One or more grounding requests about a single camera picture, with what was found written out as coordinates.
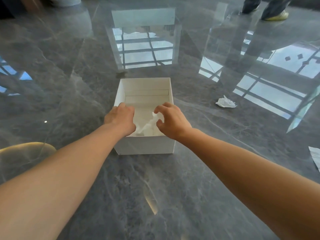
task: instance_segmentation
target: dark pants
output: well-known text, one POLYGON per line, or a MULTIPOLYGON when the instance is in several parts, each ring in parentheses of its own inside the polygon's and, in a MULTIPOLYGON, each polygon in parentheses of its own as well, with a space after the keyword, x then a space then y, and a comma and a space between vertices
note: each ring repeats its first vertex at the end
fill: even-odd
MULTIPOLYGON (((242 13, 250 13, 256 9, 262 0, 245 0, 242 13)), ((271 0, 262 13, 262 20, 278 16, 289 5, 291 0, 271 0)))

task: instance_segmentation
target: white box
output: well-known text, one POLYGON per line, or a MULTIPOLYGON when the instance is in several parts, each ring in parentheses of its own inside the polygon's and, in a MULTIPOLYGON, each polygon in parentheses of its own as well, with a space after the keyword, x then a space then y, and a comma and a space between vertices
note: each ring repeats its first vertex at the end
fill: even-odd
MULTIPOLYGON (((133 122, 143 126, 152 119, 152 112, 164 102, 173 104, 170 78, 124 78, 120 80, 114 106, 125 102, 134 106, 133 122)), ((119 155, 174 153, 175 140, 162 134, 136 136, 134 133, 122 138, 114 149, 119 155)))

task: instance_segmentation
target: gray marble floor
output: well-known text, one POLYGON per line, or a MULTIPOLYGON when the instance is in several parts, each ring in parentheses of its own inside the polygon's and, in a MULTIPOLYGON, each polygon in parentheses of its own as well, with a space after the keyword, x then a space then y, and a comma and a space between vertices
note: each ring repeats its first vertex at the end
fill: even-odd
MULTIPOLYGON (((320 183, 320 13, 267 23, 266 3, 246 16, 242 3, 84 0, 0 21, 0 183, 101 125, 124 77, 170 77, 192 126, 320 183)), ((112 151, 58 239, 277 237, 177 143, 112 151)))

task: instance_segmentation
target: person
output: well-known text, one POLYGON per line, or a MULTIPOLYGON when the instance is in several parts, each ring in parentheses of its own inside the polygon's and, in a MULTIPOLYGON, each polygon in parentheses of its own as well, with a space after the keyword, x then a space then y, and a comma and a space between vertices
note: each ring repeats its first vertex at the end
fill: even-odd
MULTIPOLYGON (((192 128, 181 110, 159 105, 167 137, 193 151, 281 239, 319 239, 320 185, 243 148, 192 128)), ((134 108, 119 104, 104 124, 0 186, 0 239, 56 239, 114 145, 133 133, 134 108)))
MULTIPOLYGON (((243 14, 256 11, 262 0, 245 0, 242 8, 243 14)), ((288 18, 286 7, 291 0, 271 0, 262 13, 261 19, 265 21, 283 21, 288 18)))

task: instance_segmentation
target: crumpled white paper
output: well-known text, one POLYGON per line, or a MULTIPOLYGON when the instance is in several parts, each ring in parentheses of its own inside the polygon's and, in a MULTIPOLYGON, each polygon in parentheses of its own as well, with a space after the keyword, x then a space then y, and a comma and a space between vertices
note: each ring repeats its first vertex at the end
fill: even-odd
POLYGON ((136 134, 143 134, 144 136, 153 136, 154 135, 154 128, 157 126, 156 123, 160 119, 158 114, 152 112, 152 119, 149 120, 142 128, 137 126, 135 133, 136 134))
POLYGON ((216 104, 219 105, 220 107, 223 107, 223 108, 235 108, 235 107, 237 107, 237 105, 234 102, 232 102, 230 99, 228 99, 226 96, 224 96, 223 98, 220 98, 218 100, 218 102, 216 102, 216 104))
POLYGON ((310 146, 309 150, 311 153, 311 157, 320 172, 320 149, 310 146))

